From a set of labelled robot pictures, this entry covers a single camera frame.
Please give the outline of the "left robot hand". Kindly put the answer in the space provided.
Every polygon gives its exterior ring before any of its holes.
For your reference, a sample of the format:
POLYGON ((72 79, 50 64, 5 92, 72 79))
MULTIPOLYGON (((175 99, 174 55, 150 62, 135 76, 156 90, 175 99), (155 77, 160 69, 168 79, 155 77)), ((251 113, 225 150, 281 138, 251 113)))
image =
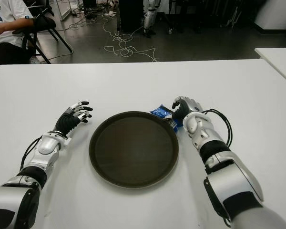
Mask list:
POLYGON ((90 112, 93 111, 89 104, 87 101, 81 101, 71 105, 59 117, 53 131, 60 132, 66 137, 78 124, 88 123, 92 118, 90 112))

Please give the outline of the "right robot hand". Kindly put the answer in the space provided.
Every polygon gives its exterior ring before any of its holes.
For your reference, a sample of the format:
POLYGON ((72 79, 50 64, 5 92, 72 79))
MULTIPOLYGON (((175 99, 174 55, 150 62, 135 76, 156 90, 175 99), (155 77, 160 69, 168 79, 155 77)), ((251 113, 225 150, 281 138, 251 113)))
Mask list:
POLYGON ((199 103, 197 103, 194 99, 190 99, 186 96, 177 97, 173 102, 172 108, 177 108, 172 114, 172 118, 178 122, 182 122, 183 119, 191 112, 203 111, 199 103))

